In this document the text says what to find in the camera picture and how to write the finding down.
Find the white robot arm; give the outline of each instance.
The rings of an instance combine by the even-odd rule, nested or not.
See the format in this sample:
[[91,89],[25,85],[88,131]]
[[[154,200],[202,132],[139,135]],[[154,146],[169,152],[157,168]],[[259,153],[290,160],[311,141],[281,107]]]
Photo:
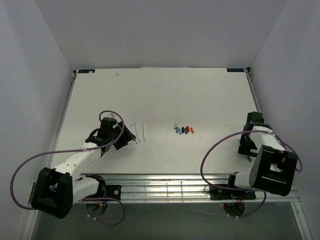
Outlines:
[[289,194],[294,179],[298,156],[287,151],[272,134],[272,128],[264,123],[262,114],[250,112],[243,131],[260,130],[243,134],[239,154],[255,157],[250,172],[235,172],[228,184],[246,190],[263,190],[272,194]]
[[82,149],[69,159],[53,168],[43,168],[35,185],[31,206],[34,209],[64,218],[72,205],[85,197],[101,198],[106,192],[105,180],[99,175],[86,175],[80,177],[84,170],[94,161],[104,155],[111,146],[105,146],[118,140],[113,146],[119,150],[136,137],[122,122],[110,117],[101,120],[100,128],[95,129],[85,140]]

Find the purple cable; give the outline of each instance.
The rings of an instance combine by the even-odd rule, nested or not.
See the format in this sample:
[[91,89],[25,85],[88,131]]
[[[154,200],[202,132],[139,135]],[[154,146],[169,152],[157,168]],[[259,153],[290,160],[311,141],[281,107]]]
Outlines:
[[[251,134],[251,133],[264,133],[264,134],[273,134],[280,142],[281,144],[283,145],[283,147],[285,148],[285,146],[287,146],[294,154],[296,154],[297,158],[298,158],[298,161],[299,161],[299,164],[300,164],[300,169],[295,169],[297,172],[301,173],[302,170],[303,170],[303,165],[302,165],[302,161],[299,157],[299,155],[297,154],[296,151],[294,151],[294,149],[292,147],[290,147],[288,144],[286,144],[277,134],[275,133],[270,133],[268,131],[263,131],[263,130],[249,130],[249,131],[239,131],[239,132],[235,132],[235,133],[232,133],[224,138],[222,138],[221,140],[219,140],[218,142],[216,142],[210,149],[209,151],[205,154],[205,156],[203,157],[203,160],[201,162],[201,166],[200,166],[200,174],[201,174],[201,177],[202,179],[209,185],[215,187],[215,188],[218,188],[218,189],[225,189],[225,190],[232,190],[232,191],[243,191],[245,192],[246,189],[242,189],[242,188],[234,188],[234,187],[226,187],[226,186],[220,186],[220,185],[216,185],[216,184],[213,184],[211,182],[209,182],[205,176],[204,176],[204,164],[206,162],[206,159],[207,157],[209,156],[209,154],[211,153],[211,151],[213,149],[215,149],[220,143],[224,142],[225,140],[231,138],[231,137],[234,137],[234,136],[237,136],[237,135],[240,135],[240,134]],[[238,218],[245,218],[245,217],[249,217],[251,216],[252,214],[254,214],[255,212],[257,212],[261,207],[262,205],[265,203],[266,199],[267,199],[267,193],[265,191],[263,191],[264,193],[264,198],[262,200],[262,202],[260,203],[260,205],[255,209],[253,210],[252,212],[250,213],[247,213],[245,215],[242,215],[242,216],[238,216]],[[208,212],[205,212],[206,214],[210,214],[210,215],[219,215],[221,216],[221,214],[219,213],[208,213]]]
[[39,153],[39,154],[36,154],[32,157],[29,157],[27,160],[25,160],[23,163],[21,163],[17,169],[14,171],[12,177],[11,177],[11,181],[10,181],[10,195],[11,195],[11,198],[12,200],[14,201],[14,203],[22,208],[22,209],[25,209],[25,210],[35,210],[33,207],[28,207],[28,206],[24,206],[22,205],[20,202],[18,202],[16,196],[15,196],[15,193],[14,193],[14,182],[15,182],[15,178],[16,178],[16,175],[17,173],[19,172],[19,170],[25,165],[27,164],[28,162],[30,162],[32,159],[35,159],[35,158],[38,158],[38,157],[41,157],[41,156],[44,156],[44,155],[49,155],[49,154],[64,154],[64,153],[78,153],[78,152],[82,152],[82,151],[92,151],[92,150],[96,150],[96,149],[102,149],[102,148],[106,148],[106,147],[109,147],[113,144],[115,144],[119,138],[121,137],[122,133],[124,132],[124,129],[125,129],[125,122],[124,122],[124,119],[118,114],[116,113],[115,111],[111,111],[111,110],[105,110],[105,111],[102,111],[100,114],[99,114],[99,120],[101,119],[101,115],[103,113],[113,113],[115,115],[117,115],[121,121],[122,121],[122,128],[121,128],[121,132],[119,134],[119,136],[105,144],[105,145],[102,145],[102,146],[96,146],[96,147],[89,147],[89,148],[86,148],[86,149],[71,149],[71,150],[58,150],[58,151],[47,151],[47,152],[43,152],[43,153]]
[[104,225],[106,225],[108,227],[115,227],[115,226],[119,225],[120,223],[122,223],[124,221],[124,219],[126,217],[125,205],[118,199],[110,198],[110,197],[99,197],[99,198],[84,198],[83,201],[115,201],[115,202],[117,202],[117,203],[119,203],[121,205],[121,207],[123,209],[122,218],[118,222],[113,223],[113,224],[107,223],[104,220],[102,220],[100,218],[97,218],[97,217],[95,217],[93,215],[89,215],[90,218],[93,218],[93,219],[97,220],[98,222],[100,222],[100,223],[102,223],[102,224],[104,224]]

